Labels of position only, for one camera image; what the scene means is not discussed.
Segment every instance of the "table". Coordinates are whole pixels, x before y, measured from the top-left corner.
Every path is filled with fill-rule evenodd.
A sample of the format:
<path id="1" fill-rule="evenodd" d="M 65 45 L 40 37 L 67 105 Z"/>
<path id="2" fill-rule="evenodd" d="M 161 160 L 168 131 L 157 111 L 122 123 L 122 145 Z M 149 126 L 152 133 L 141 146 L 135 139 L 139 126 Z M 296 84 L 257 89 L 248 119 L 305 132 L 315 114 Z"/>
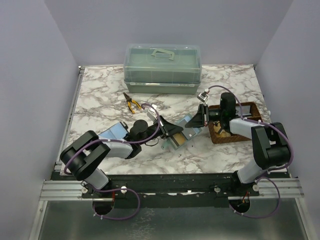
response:
<path id="1" fill-rule="evenodd" d="M 202 80 L 198 92 L 211 85 L 223 85 L 230 89 L 241 102 L 255 102 L 265 122 L 270 122 L 259 83 L 252 65 L 203 65 Z M 88 130 L 97 134 L 122 121 L 129 128 L 138 119 L 151 124 L 146 113 L 132 114 L 128 110 L 123 92 L 123 66 L 86 67 L 79 90 L 75 111 L 71 120 L 68 144 Z M 209 105 L 220 102 L 222 88 L 210 91 Z M 141 103 L 157 105 L 159 114 L 175 123 L 186 114 L 192 116 L 201 103 L 197 95 L 129 93 Z M 143 145 L 142 152 L 132 159 L 106 158 L 99 168 L 106 174 L 193 174 L 230 173 L 242 168 L 253 159 L 251 141 L 213 144 L 207 127 L 187 144 L 177 150 Z"/>

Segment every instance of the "woven basket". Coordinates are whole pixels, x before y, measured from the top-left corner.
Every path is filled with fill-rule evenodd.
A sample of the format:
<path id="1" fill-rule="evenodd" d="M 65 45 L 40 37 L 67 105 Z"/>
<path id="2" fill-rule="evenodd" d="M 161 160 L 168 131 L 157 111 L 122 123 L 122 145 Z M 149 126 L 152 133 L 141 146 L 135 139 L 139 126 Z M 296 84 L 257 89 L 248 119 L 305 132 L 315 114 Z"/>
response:
<path id="1" fill-rule="evenodd" d="M 248 117 L 248 119 L 252 119 L 255 121 L 261 120 L 261 114 L 258 110 L 257 105 L 253 101 L 249 102 L 243 102 L 241 103 L 242 106 L 251 106 L 250 113 L 251 116 Z M 209 109 L 218 109 L 220 105 L 212 105 L 209 106 Z M 231 136 L 221 136 L 215 131 L 214 124 L 212 122 L 209 122 L 208 124 L 211 140 L 214 144 L 226 144 L 226 143 L 235 143 L 235 142 L 243 142 L 243 141 L 249 141 L 250 139 L 238 134 L 231 134 Z"/>

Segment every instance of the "pliers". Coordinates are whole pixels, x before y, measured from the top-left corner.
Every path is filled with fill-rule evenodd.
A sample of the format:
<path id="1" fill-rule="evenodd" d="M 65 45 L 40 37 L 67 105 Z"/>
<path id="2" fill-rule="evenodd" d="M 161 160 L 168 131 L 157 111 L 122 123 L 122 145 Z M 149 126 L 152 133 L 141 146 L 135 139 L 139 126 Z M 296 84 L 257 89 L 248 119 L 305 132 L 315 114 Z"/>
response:
<path id="1" fill-rule="evenodd" d="M 127 103 L 128 103 L 129 110 L 130 110 L 133 114 L 135 114 L 135 111 L 132 109 L 131 103 L 135 104 L 138 109 L 141 109 L 140 104 L 137 103 L 135 100 L 133 100 L 131 97 L 129 97 L 125 92 L 123 93 L 123 95 L 124 95 L 124 97 L 125 97 L 125 100 L 126 100 Z"/>

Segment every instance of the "bolt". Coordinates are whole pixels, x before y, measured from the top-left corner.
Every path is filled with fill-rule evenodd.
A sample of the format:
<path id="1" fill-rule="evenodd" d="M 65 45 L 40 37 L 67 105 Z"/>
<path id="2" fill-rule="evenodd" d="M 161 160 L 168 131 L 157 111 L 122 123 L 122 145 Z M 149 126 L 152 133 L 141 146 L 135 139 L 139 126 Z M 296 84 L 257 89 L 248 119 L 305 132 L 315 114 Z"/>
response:
<path id="1" fill-rule="evenodd" d="M 220 187 L 217 187 L 217 186 L 216 186 L 216 187 L 214 188 L 214 191 L 215 191 L 216 193 L 220 193 L 221 189 L 220 189 Z"/>
<path id="2" fill-rule="evenodd" d="M 82 192 L 83 194 L 86 194 L 86 193 L 88 192 L 88 189 L 86 189 L 85 187 L 83 187 L 83 188 L 81 188 L 81 192 Z"/>
<path id="3" fill-rule="evenodd" d="M 252 186 L 253 191 L 258 192 L 259 191 L 259 186 L 257 184 Z"/>
<path id="4" fill-rule="evenodd" d="M 121 193 L 125 194 L 127 192 L 127 190 L 121 190 Z"/>

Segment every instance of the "wire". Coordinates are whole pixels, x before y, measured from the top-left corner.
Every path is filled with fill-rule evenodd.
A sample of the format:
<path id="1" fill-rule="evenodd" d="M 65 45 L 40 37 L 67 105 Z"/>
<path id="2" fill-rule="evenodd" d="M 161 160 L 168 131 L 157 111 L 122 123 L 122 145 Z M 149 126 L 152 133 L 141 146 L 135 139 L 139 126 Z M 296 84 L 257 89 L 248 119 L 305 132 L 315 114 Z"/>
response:
<path id="1" fill-rule="evenodd" d="M 139 195 L 136 191 L 130 189 L 130 188 L 115 188 L 115 189 L 110 189 L 110 190 L 99 190 L 99 189 L 96 189 L 95 187 L 93 187 L 91 185 L 92 189 L 94 189 L 96 192 L 99 192 L 99 193 L 111 193 L 111 192 L 116 192 L 116 191 L 124 191 L 124 190 L 127 190 L 131 193 L 133 193 L 135 196 L 136 196 L 136 199 L 138 200 L 138 204 L 136 206 L 136 209 L 134 211 L 134 213 L 132 213 L 131 215 L 129 216 L 124 216 L 124 217 L 112 217 L 112 216 L 106 216 L 106 215 L 100 215 L 96 212 L 96 207 L 95 205 L 93 205 L 93 211 L 94 211 L 94 215 L 93 216 L 98 216 L 100 218 L 103 218 L 103 219 L 109 219 L 109 220 L 117 220 L 117 221 L 122 221 L 122 220 L 128 220 L 128 219 L 131 219 L 132 217 L 134 217 L 135 215 L 137 215 L 137 213 L 139 212 L 140 210 L 140 198 L 139 198 Z"/>
<path id="2" fill-rule="evenodd" d="M 233 210 L 233 212 L 234 212 L 235 214 L 238 214 L 238 215 L 240 215 L 240 216 L 243 216 L 243 217 L 246 217 L 246 218 L 250 218 L 250 219 L 265 219 L 265 218 L 268 218 L 268 217 L 271 217 L 271 216 L 275 215 L 276 212 L 279 210 L 280 203 L 281 203 L 281 196 L 280 196 L 279 188 L 277 187 L 277 185 L 276 185 L 276 183 L 275 183 L 274 181 L 272 181 L 270 178 L 265 177 L 265 176 L 260 177 L 260 178 L 256 181 L 256 183 L 258 183 L 261 179 L 267 179 L 270 183 L 272 183 L 272 184 L 274 185 L 275 189 L 276 189 L 276 192 L 278 193 L 278 202 L 277 202 L 277 204 L 276 204 L 275 209 L 274 209 L 271 213 L 269 213 L 269 214 L 267 214 L 267 215 L 263 215 L 263 216 L 252 216 L 252 215 L 247 215 L 247 214 L 244 214 L 244 213 L 241 213 L 241 212 L 236 211 L 236 210 L 229 204 L 229 207 Z"/>
<path id="3" fill-rule="evenodd" d="M 140 141 L 123 141 L 123 140 L 117 140 L 117 139 L 97 139 L 97 140 L 94 140 L 94 141 L 91 141 L 89 142 L 88 144 L 86 144 L 85 146 L 83 146 L 79 151 L 77 151 L 71 158 L 70 160 L 66 163 L 64 169 L 63 169 L 63 172 L 66 174 L 66 175 L 72 175 L 71 173 L 68 173 L 67 172 L 67 169 L 69 168 L 70 164 L 72 163 L 72 161 L 78 157 L 85 149 L 87 149 L 88 147 L 90 147 L 91 145 L 93 144 L 96 144 L 96 143 L 100 143 L 100 142 L 114 142 L 114 143 L 123 143 L 123 144 L 143 144 L 143 143 L 146 143 L 148 142 L 150 139 L 152 139 L 156 134 L 157 132 L 159 131 L 160 129 L 160 116 L 159 116 L 159 113 L 158 111 L 153 107 L 151 106 L 150 104 L 148 103 L 143 103 L 141 104 L 141 107 L 143 109 L 145 109 L 145 107 L 149 107 L 151 109 L 154 110 L 154 112 L 156 113 L 156 116 L 157 116 L 157 122 L 158 122 L 158 125 L 156 127 L 156 130 L 154 131 L 154 133 L 147 137 L 146 139 L 144 140 L 140 140 Z"/>
<path id="4" fill-rule="evenodd" d="M 248 195 L 248 191 L 245 192 L 245 195 L 242 198 L 242 203 L 245 203 L 245 198 L 246 198 L 247 195 Z"/>
<path id="5" fill-rule="evenodd" d="M 271 124 L 269 124 L 269 123 L 259 122 L 259 121 L 254 121 L 254 120 L 251 120 L 251 119 L 244 118 L 242 105 L 241 105 L 240 100 L 237 98 L 237 96 L 236 96 L 231 90 L 229 90 L 229 89 L 226 88 L 225 86 L 221 86 L 221 85 L 212 85 L 212 86 L 210 86 L 208 89 L 210 90 L 210 89 L 215 88 L 215 87 L 225 89 L 225 90 L 227 90 L 229 93 L 231 93 L 231 94 L 234 96 L 235 100 L 236 100 L 237 103 L 239 104 L 239 107 L 240 107 L 240 117 L 241 117 L 242 120 L 247 121 L 247 122 L 250 122 L 250 123 L 254 123 L 254 124 L 261 124 L 261 125 L 268 126 L 268 127 L 270 127 L 271 129 L 273 129 L 274 131 L 276 131 L 276 132 L 286 141 L 286 143 L 287 143 L 287 145 L 288 145 L 288 148 L 289 148 L 289 152 L 290 152 L 290 159 L 289 159 L 288 163 L 285 164 L 284 166 L 275 167 L 275 168 L 269 168 L 267 171 L 270 171 L 270 170 L 281 170 L 281 169 L 287 169 L 287 170 L 288 170 L 288 167 L 291 165 L 291 163 L 293 162 L 293 159 L 294 159 L 294 150 L 293 150 L 293 146 L 292 146 L 291 142 L 289 141 L 289 139 L 288 139 L 278 128 L 276 128 L 275 126 L 273 126 L 273 125 L 271 125 Z M 278 202 L 277 202 L 276 208 L 275 208 L 271 213 L 269 213 L 269 214 L 267 214 L 267 215 L 264 215 L 264 216 L 251 216 L 251 215 L 243 214 L 243 213 L 240 213 L 240 212 L 236 211 L 236 210 L 229 204 L 230 208 L 233 210 L 234 213 L 236 213 L 236 214 L 238 214 L 238 215 L 240 215 L 240 216 L 244 216 L 244 217 L 247 217 L 247 218 L 251 218 L 251 219 L 264 219 L 264 218 L 268 218 L 268 217 L 273 216 L 273 215 L 278 211 L 278 209 L 279 209 L 279 207 L 280 207 L 280 202 L 281 202 L 281 196 L 280 196 L 279 188 L 277 187 L 277 185 L 275 184 L 274 181 L 272 181 L 272 180 L 271 180 L 270 178 L 268 178 L 268 177 L 263 176 L 263 174 L 257 177 L 258 179 L 256 180 L 256 183 L 258 183 L 261 179 L 267 179 L 268 181 L 270 181 L 270 182 L 274 185 L 274 187 L 275 187 L 275 189 L 276 189 L 276 191 L 277 191 L 277 193 L 278 193 Z"/>
<path id="6" fill-rule="evenodd" d="M 156 138 L 156 139 L 157 139 L 157 142 L 155 144 L 149 145 L 149 144 L 145 143 L 144 145 L 146 145 L 148 147 L 154 147 L 155 145 L 157 145 L 159 143 L 159 138 Z"/>
<path id="7" fill-rule="evenodd" d="M 266 123 L 266 122 L 258 122 L 258 121 L 255 121 L 255 120 L 251 120 L 251 119 L 247 119 L 247 118 L 244 118 L 244 115 L 243 115 L 243 109 L 242 109 L 242 105 L 241 105 L 241 102 L 239 100 L 239 98 L 237 98 L 237 96 L 231 91 L 229 90 L 228 88 L 226 88 L 225 86 L 221 86 L 221 85 L 212 85 L 210 86 L 208 89 L 212 89 L 212 88 L 222 88 L 222 89 L 225 89 L 227 90 L 229 93 L 231 93 L 235 100 L 237 101 L 237 103 L 239 104 L 239 107 L 240 107 L 240 117 L 242 120 L 246 121 L 246 122 L 250 122 L 250 123 L 254 123 L 254 124 L 261 124 L 261 125 L 265 125 L 265 126 L 268 126 L 270 128 L 272 128 L 274 131 L 276 131 L 287 143 L 288 145 L 288 148 L 289 148 L 289 152 L 290 152 L 290 159 L 288 161 L 287 164 L 283 165 L 283 166 L 280 166 L 280 167 L 275 167 L 275 168 L 270 168 L 268 169 L 267 171 L 270 171 L 270 170 L 281 170 L 281 169 L 287 169 L 293 162 L 294 160 L 294 149 L 293 149 L 293 146 L 291 144 L 291 142 L 289 141 L 289 139 L 286 137 L 286 135 L 284 135 L 278 128 L 276 128 L 275 126 L 269 124 L 269 123 Z"/>

